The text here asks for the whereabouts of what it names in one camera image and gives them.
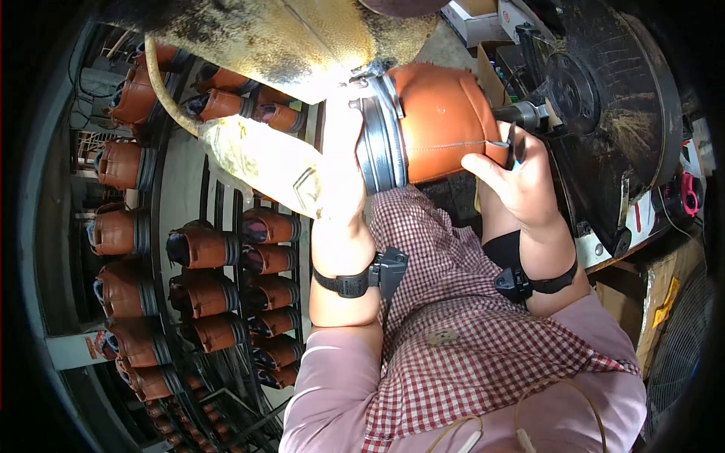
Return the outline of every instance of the sticker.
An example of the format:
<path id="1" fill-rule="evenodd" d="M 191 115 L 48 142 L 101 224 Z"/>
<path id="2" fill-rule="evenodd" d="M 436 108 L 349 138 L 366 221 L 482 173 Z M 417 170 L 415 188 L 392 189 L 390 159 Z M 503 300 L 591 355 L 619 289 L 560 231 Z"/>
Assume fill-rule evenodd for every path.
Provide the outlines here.
<path id="1" fill-rule="evenodd" d="M 656 328 L 663 321 L 667 320 L 670 315 L 670 310 L 672 310 L 672 304 L 675 302 L 675 298 L 677 297 L 677 293 L 679 293 L 679 280 L 673 277 L 670 282 L 670 287 L 667 290 L 665 303 L 662 307 L 655 311 L 655 319 L 652 321 L 652 328 Z"/>

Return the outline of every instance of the hand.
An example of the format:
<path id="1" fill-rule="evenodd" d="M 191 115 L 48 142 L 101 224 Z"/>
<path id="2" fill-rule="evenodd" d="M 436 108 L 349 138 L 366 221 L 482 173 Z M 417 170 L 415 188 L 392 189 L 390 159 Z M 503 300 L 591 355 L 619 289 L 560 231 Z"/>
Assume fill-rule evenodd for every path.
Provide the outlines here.
<path id="1" fill-rule="evenodd" d="M 348 106 L 345 92 L 325 104 L 323 163 L 321 166 L 321 221 L 349 225 L 363 218 L 365 183 L 355 146 L 363 117 Z"/>
<path id="2" fill-rule="evenodd" d="M 502 137 L 511 126 L 497 122 Z M 516 127 L 516 140 L 524 140 L 525 158 L 515 170 L 504 170 L 483 154 L 466 154 L 461 165 L 488 184 L 501 198 L 522 228 L 538 228 L 559 219 L 554 183 L 549 169 L 546 146 L 524 129 Z"/>

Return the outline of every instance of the wrist strap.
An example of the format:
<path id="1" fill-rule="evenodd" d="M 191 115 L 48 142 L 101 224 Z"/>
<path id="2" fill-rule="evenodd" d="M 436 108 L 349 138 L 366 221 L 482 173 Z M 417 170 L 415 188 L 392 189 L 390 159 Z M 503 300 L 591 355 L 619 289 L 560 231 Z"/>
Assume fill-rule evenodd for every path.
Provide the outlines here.
<path id="1" fill-rule="evenodd" d="M 344 297 L 346 299 L 354 299 L 365 294 L 370 285 L 370 278 L 368 277 L 369 273 L 370 267 L 357 275 L 327 278 L 326 276 L 320 274 L 317 269 L 314 267 L 312 268 L 312 275 L 315 277 L 315 280 L 318 281 L 320 286 L 330 291 L 335 291 L 340 295 L 340 297 Z"/>

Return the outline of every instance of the pink sleeve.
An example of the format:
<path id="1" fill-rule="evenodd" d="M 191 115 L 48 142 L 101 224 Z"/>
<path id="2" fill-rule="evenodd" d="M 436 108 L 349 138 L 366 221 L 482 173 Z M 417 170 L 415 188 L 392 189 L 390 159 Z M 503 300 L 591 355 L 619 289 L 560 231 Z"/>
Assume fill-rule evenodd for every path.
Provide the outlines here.
<path id="1" fill-rule="evenodd" d="M 335 330 L 312 334 L 285 410 L 280 453 L 359 449 L 365 408 L 379 382 L 380 363 L 361 338 Z"/>

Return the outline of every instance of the fan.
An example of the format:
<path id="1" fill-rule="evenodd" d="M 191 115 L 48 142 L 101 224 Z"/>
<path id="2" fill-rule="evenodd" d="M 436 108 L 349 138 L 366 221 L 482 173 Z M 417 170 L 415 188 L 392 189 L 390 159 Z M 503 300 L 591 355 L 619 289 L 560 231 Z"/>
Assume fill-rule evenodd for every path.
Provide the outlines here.
<path id="1" fill-rule="evenodd" d="M 652 439 L 696 373 L 712 314 L 714 290 L 705 277 L 704 264 L 689 275 L 682 287 L 650 368 L 647 420 L 642 430 L 645 441 Z"/>

